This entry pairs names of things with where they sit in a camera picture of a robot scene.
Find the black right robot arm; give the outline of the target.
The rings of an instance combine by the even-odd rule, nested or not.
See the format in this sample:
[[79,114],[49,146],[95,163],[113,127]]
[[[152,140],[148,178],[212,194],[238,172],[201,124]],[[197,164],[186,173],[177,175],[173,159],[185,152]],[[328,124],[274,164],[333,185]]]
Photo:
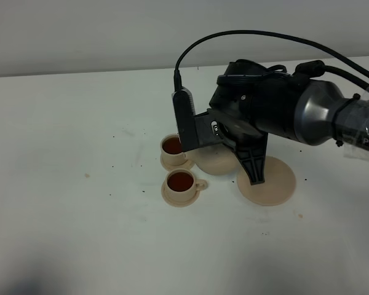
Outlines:
[[252,185],[264,182],[268,135],[369,152],[369,84],[322,61],[264,67],[237,60],[217,79],[208,113]]

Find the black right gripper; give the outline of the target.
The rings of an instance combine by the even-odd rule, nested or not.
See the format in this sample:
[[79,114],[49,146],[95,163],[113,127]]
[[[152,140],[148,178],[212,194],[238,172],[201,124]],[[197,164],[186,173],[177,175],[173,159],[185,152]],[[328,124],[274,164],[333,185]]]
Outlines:
[[263,184],[268,134],[294,140],[295,75],[283,65],[265,67],[250,60],[231,62],[218,76],[208,112],[218,122],[225,145],[251,185]]

